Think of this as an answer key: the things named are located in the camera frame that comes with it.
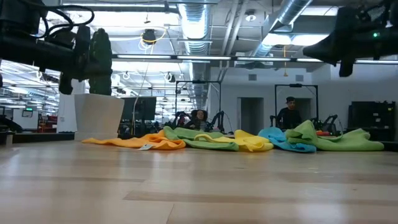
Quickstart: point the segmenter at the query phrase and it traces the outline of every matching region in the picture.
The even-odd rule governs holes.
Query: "light green towel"
[[[317,136],[311,121],[304,121],[295,129],[287,130],[285,134],[290,143],[310,144],[325,151],[380,151],[384,149],[382,143],[369,141],[371,135],[362,129],[338,137]]]
[[[182,139],[186,144],[190,147],[198,148],[198,149],[214,149],[214,150],[225,150],[225,151],[238,151],[239,146],[234,142],[229,143],[213,143],[207,141],[194,141],[194,138],[198,134],[207,134],[212,138],[220,138],[223,137],[222,133],[206,133],[203,131],[195,131],[191,129],[185,128],[176,128],[172,129],[168,126],[164,127],[164,133],[167,139],[169,140],[178,140]]]

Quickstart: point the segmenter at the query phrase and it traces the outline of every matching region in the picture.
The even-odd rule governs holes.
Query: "ceiling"
[[[99,0],[63,0],[64,4],[79,3],[89,4],[97,3]],[[112,0],[102,1],[103,4],[106,2],[112,2]],[[114,5],[120,5],[120,1],[116,1]],[[231,15],[231,6],[233,0],[222,0],[216,1],[218,4],[211,4],[211,21],[210,21],[210,35],[206,39],[210,43],[210,55],[220,55],[221,49],[223,48],[224,37],[227,31],[228,21],[235,19],[235,23],[232,28],[236,27],[236,21],[240,9],[236,15]],[[275,1],[259,1],[250,0],[247,4],[247,9],[253,9],[256,19],[254,21],[242,20],[240,28],[238,30],[237,39],[234,42],[231,50],[232,54],[241,52],[247,54],[254,50],[263,40],[264,34],[262,27],[264,19],[267,15],[276,12],[280,6],[279,0]],[[297,29],[307,29],[307,33],[317,33],[322,30],[317,29],[314,26],[306,26],[309,21],[304,20],[305,16],[317,16],[317,18],[324,18],[329,23],[333,22],[333,18],[336,15],[339,6],[347,4],[363,3],[364,1],[337,1],[337,0],[314,0],[311,5],[304,10],[302,15],[295,23]],[[366,1],[367,4],[378,1]],[[68,15],[74,22],[83,22],[90,18],[89,12],[84,11],[67,11]],[[114,54],[166,54],[166,55],[181,55],[186,53],[185,41],[181,19],[178,14],[174,13],[163,13],[163,12],[151,12],[149,8],[143,7],[142,12],[126,12],[126,11],[96,11],[95,19],[90,24],[92,32],[99,28],[104,28],[109,34],[112,50]],[[49,13],[47,17],[51,25],[64,23],[63,19],[55,14]],[[141,34],[146,29],[154,29],[155,35],[159,40],[153,47],[141,44]],[[40,30],[44,31],[44,25],[41,24]],[[302,46],[299,45],[285,45],[279,47],[273,47],[271,53],[275,57],[302,57]],[[278,71],[282,68],[294,68],[302,69],[301,73],[311,72],[317,68],[317,65],[307,63],[274,63],[267,65],[265,69]],[[120,94],[113,91],[113,95],[116,96],[158,96],[158,107],[157,112],[163,114],[165,117],[172,116],[175,110],[175,83],[169,81],[170,75],[173,75],[176,80],[190,81],[192,80],[192,71],[190,71],[189,62],[175,62],[175,63],[161,63],[161,62],[113,62],[113,76],[112,84],[117,88],[122,88],[126,94]],[[243,68],[229,68],[226,74],[226,81],[233,79],[237,72],[233,71],[244,70]],[[45,102],[56,103],[59,99],[59,92],[57,84],[51,81],[45,81],[42,74],[38,73],[38,68],[28,65],[21,65],[14,62],[2,61],[1,72],[3,75],[3,82],[5,85],[16,85],[15,87],[3,88],[3,97],[19,97],[23,99],[31,98],[31,101],[41,100],[44,103],[43,112],[56,113],[57,107],[54,105],[48,105]],[[48,77],[59,78],[59,72],[46,71]],[[216,80],[217,76],[211,76],[212,80]],[[276,82],[274,78],[271,80],[264,79],[264,82]],[[197,106],[196,100],[193,93],[193,86],[189,83],[184,86],[186,89],[182,89],[179,95],[177,109],[190,111],[192,108]],[[15,100],[13,102],[8,101],[3,105],[14,105],[14,104],[26,104],[28,100]]]

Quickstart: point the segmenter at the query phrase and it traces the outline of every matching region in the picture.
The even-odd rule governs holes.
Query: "cloth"
[[[261,130],[258,136],[267,138],[273,145],[278,146],[281,149],[292,151],[292,152],[316,152],[317,148],[313,145],[308,144],[292,144],[287,141],[285,133],[279,128],[265,128]]]
[[[108,139],[108,140],[97,140],[97,139],[86,139],[82,141],[83,143],[92,143],[92,144],[104,144],[104,145],[114,145],[121,147],[131,147],[131,148],[140,148],[145,144],[151,144],[153,147],[151,149],[158,150],[175,150],[185,148],[186,144],[181,139],[169,140],[165,137],[165,133],[161,130],[156,134],[146,134],[142,138],[132,138],[128,140],[122,140],[119,138],[116,139]]]
[[[206,134],[212,138],[220,138],[222,133],[206,133],[203,131],[190,130],[185,128],[172,129],[168,126],[164,127],[165,136],[170,140],[183,140],[190,147],[197,149],[213,149],[221,151],[238,151],[239,146],[235,142],[208,142],[203,138],[195,137],[200,134]]]
[[[277,122],[282,120],[282,129],[295,128],[302,122],[299,111],[288,108],[281,109],[276,118]]]
[[[289,143],[311,144],[325,151],[380,151],[384,145],[369,141],[370,134],[362,129],[350,131],[338,137],[317,136],[311,121],[304,121],[295,129],[286,130]]]
[[[199,139],[205,139],[205,141],[216,143],[234,142],[239,146],[240,150],[250,152],[268,151],[274,148],[274,145],[272,145],[268,139],[260,136],[254,136],[242,130],[235,131],[235,139],[227,138],[224,136],[219,138],[213,138],[208,134],[198,134],[195,136],[195,140]]]

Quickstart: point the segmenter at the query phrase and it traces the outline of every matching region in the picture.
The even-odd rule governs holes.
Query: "air duct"
[[[210,23],[210,6],[207,4],[179,4],[181,27],[186,39],[200,40],[208,37]],[[185,42],[185,49],[189,55],[207,55],[210,44],[208,42]],[[210,80],[209,63],[191,63],[190,76],[192,80]],[[193,92],[197,108],[206,104],[204,97],[207,95],[208,85],[193,85]]]
[[[279,11],[266,17],[262,28],[263,34],[268,35],[271,31],[283,26],[293,26],[294,21],[311,2],[312,0],[284,0]],[[261,42],[252,52],[251,56],[265,57],[271,51],[272,47],[273,45]]]

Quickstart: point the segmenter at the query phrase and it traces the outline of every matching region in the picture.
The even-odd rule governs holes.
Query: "wooden floor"
[[[1,224],[398,223],[398,153],[0,152]]]

